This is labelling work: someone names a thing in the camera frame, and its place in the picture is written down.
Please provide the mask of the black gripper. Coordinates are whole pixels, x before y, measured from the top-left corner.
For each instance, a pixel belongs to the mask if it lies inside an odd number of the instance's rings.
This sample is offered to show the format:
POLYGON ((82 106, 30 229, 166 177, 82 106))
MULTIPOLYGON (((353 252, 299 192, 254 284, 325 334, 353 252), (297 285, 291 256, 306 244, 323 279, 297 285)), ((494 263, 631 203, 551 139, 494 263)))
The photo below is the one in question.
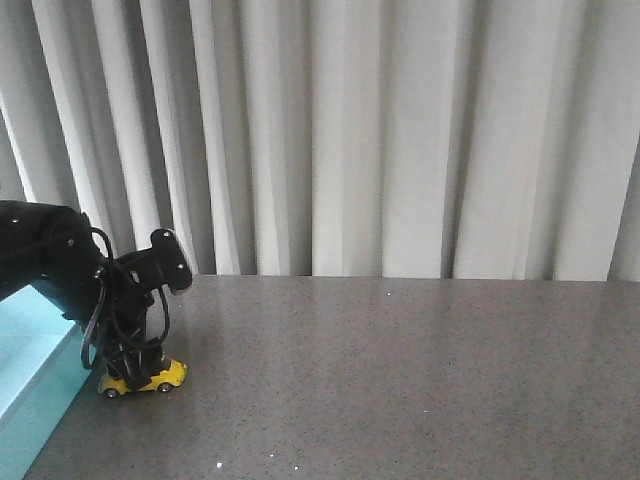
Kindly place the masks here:
POLYGON ((141 358, 146 386, 165 370, 163 337, 147 336, 147 311, 155 303, 153 292, 163 285, 152 249, 118 258, 100 254, 96 272, 104 292, 94 322, 96 354, 107 358, 109 374, 128 388, 136 386, 141 358))

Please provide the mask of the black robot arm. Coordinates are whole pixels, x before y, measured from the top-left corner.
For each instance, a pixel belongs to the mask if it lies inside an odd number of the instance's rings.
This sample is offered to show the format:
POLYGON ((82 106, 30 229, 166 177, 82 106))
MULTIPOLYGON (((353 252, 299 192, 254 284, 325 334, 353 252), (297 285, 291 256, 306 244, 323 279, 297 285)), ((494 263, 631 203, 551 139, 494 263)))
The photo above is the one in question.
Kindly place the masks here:
POLYGON ((166 253, 157 243, 115 256, 95 240, 106 233, 67 206, 1 203, 1 296, 33 286, 83 333, 81 360, 138 391, 171 367, 164 335, 148 338, 146 316, 168 284, 166 253))

